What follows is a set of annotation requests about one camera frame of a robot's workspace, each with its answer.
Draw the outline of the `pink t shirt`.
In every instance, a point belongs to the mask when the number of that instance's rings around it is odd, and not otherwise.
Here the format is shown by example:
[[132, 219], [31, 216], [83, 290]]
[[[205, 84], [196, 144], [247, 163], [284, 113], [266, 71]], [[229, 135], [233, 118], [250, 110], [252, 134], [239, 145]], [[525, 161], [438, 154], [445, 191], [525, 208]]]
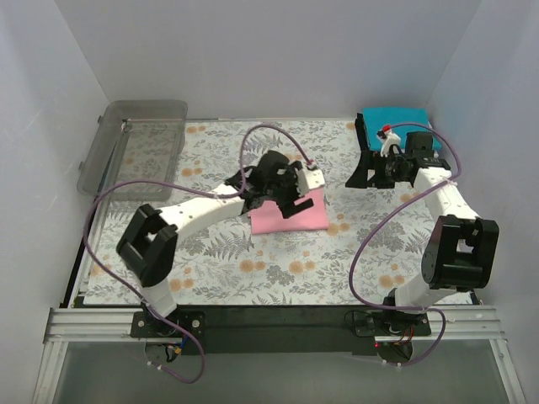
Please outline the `pink t shirt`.
[[253, 235], [264, 235], [283, 231], [319, 231], [329, 228], [328, 214], [324, 202], [324, 190], [317, 189], [300, 199], [312, 199], [313, 206], [284, 219], [277, 204], [265, 201], [261, 207], [251, 210], [248, 216]]

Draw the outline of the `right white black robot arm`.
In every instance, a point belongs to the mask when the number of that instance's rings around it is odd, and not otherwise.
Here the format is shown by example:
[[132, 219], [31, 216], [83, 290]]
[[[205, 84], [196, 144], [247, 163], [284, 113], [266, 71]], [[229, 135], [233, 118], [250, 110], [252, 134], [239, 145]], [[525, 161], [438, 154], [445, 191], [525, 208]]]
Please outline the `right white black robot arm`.
[[420, 273], [392, 290], [375, 308], [381, 313], [382, 327], [391, 334], [404, 332], [412, 316], [427, 311], [450, 295], [482, 289], [491, 278], [499, 225], [482, 218], [464, 200], [456, 179], [462, 170], [436, 156], [434, 141], [443, 137], [421, 125], [401, 139], [387, 125], [377, 134], [381, 147], [371, 149], [363, 130], [357, 131], [359, 164], [346, 182], [352, 189], [390, 189], [396, 183], [410, 183], [418, 195], [404, 202], [384, 218], [361, 243], [369, 241], [394, 216], [411, 204], [424, 200], [435, 222], [424, 250]]

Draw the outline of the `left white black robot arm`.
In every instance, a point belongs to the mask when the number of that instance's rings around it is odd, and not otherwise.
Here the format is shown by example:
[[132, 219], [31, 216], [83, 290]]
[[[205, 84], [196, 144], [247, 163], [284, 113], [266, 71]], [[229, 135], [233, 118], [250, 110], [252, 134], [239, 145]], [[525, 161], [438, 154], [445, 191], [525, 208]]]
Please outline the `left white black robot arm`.
[[177, 245], [198, 231], [251, 210], [276, 203], [281, 217], [314, 206], [307, 194], [322, 189], [325, 179], [313, 162], [291, 162], [277, 151], [266, 152], [256, 166], [239, 170], [209, 192], [159, 209], [140, 206], [116, 246], [126, 267], [137, 277], [141, 299], [153, 311], [150, 326], [163, 337], [179, 326], [178, 305], [168, 285]]

